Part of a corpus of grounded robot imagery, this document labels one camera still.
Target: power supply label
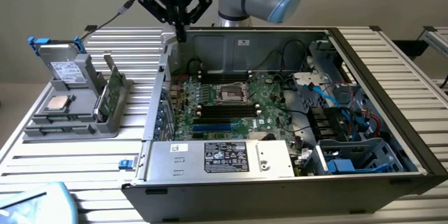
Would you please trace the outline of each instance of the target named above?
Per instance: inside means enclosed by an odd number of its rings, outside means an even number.
[[[245,142],[203,143],[203,159],[206,173],[249,171]]]

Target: white wall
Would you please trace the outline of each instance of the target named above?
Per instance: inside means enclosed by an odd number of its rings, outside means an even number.
[[[126,0],[1,0],[0,82],[46,82],[49,75],[26,46],[27,36],[70,39],[86,24],[99,24]],[[198,21],[209,25],[215,3]],[[415,38],[423,25],[448,26],[446,0],[302,0],[286,25],[378,25],[393,38]],[[159,26],[135,3],[113,26]],[[265,25],[255,20],[254,25]],[[419,60],[441,78],[445,66],[433,56]]]

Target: green circuit board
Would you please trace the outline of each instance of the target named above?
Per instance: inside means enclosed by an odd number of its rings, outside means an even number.
[[[187,99],[187,105],[183,103],[183,109],[175,106],[175,140],[227,140],[227,139],[255,139],[259,135],[271,133],[277,140],[290,141],[294,134],[282,130],[275,122],[275,118],[282,122],[287,118],[287,114],[273,106],[269,94],[274,88],[274,83],[266,84],[265,79],[273,80],[273,75],[257,73],[245,83],[229,84],[201,84],[194,77],[189,77],[182,83],[181,96],[177,101]],[[234,87],[245,89],[245,101],[225,101],[218,98],[222,87],[229,91]],[[237,104],[258,104],[261,113],[254,118],[231,118],[230,131],[202,131],[202,137],[194,138],[193,120],[199,118],[195,115],[197,105],[237,105]]]
[[[121,75],[117,68],[113,68],[110,78],[103,87],[102,95],[97,100],[94,106],[94,113],[101,122],[113,116],[119,100],[119,89],[122,87]]]

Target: warning label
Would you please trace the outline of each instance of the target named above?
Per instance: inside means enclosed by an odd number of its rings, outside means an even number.
[[[206,173],[249,171],[245,142],[203,143],[203,170]]]
[[[85,83],[85,78],[82,76],[81,70],[71,61],[51,62],[50,63],[58,77],[66,83]]]

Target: blue pcie slot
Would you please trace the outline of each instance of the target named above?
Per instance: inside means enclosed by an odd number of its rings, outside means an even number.
[[[194,125],[193,131],[230,131],[231,124]]]

